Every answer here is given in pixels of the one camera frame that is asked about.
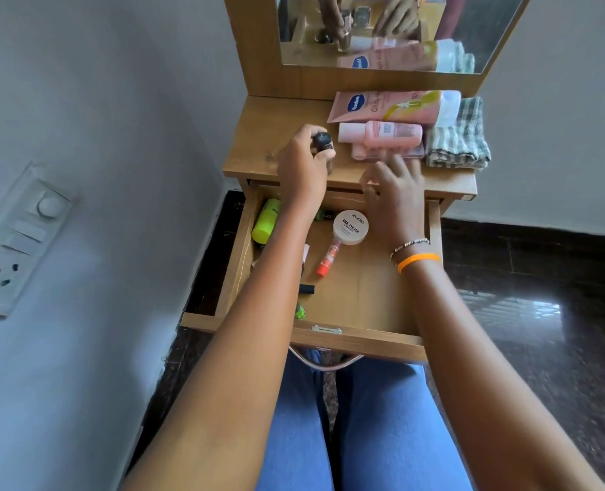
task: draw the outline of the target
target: wall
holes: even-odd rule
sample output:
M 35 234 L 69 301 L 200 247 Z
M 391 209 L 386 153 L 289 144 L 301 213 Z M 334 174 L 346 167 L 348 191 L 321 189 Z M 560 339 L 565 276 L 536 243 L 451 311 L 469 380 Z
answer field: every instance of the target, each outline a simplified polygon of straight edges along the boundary
M 0 199 L 29 160 L 81 193 L 0 320 L 0 491 L 116 488 L 219 208 L 223 1 L 159 2 L 0 0 Z
M 447 217 L 605 234 L 605 0 L 531 0 L 480 95 L 493 161 Z

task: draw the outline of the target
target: blue jeans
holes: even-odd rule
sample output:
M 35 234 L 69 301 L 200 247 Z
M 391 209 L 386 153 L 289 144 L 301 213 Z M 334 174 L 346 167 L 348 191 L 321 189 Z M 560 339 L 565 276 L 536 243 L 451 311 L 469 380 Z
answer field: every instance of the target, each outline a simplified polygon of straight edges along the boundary
M 289 353 L 258 490 L 334 489 L 319 374 Z M 336 383 L 334 470 L 343 489 L 472 491 L 422 367 L 364 358 Z

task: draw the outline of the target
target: open drawer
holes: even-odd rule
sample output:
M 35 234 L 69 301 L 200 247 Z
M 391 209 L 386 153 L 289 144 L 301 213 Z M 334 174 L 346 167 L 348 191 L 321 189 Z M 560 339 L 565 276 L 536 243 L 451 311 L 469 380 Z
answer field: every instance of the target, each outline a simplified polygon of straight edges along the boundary
M 259 257 L 251 239 L 253 224 L 267 198 L 279 197 L 279 187 L 253 182 L 223 282 L 216 316 L 184 313 L 181 325 L 214 332 L 245 284 L 251 264 Z M 328 190 L 323 208 L 339 212 L 355 209 L 368 216 L 364 196 Z M 432 251 L 442 257 L 440 210 L 436 200 L 425 203 L 425 232 Z M 315 285 L 314 295 L 300 295 L 307 318 L 294 321 L 291 344 L 323 347 L 408 363 L 427 361 L 423 341 L 413 321 L 411 292 L 389 261 L 389 248 L 369 232 L 355 246 L 342 246 L 325 278 L 315 269 L 332 242 L 332 222 L 315 221 L 307 235 L 309 254 L 301 282 Z

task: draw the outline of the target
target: dark tiled floor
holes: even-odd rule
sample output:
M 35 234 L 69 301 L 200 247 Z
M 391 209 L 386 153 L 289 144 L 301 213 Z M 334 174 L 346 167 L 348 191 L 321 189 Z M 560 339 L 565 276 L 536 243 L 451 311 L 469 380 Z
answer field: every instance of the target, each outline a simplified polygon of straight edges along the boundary
M 242 203 L 241 193 L 228 194 L 188 311 L 214 313 Z M 442 225 L 455 287 L 605 480 L 605 238 L 449 219 Z M 178 330 L 135 459 L 208 341 Z

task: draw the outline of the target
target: black bottle cap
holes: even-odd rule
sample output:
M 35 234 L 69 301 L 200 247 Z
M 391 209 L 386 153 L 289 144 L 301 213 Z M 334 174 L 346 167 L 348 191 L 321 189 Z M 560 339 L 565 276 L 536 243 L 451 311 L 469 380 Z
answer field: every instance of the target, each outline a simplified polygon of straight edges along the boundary
M 334 145 L 332 144 L 332 137 L 328 133 L 318 133 L 314 136 L 314 147 L 317 152 L 323 150 L 333 150 Z

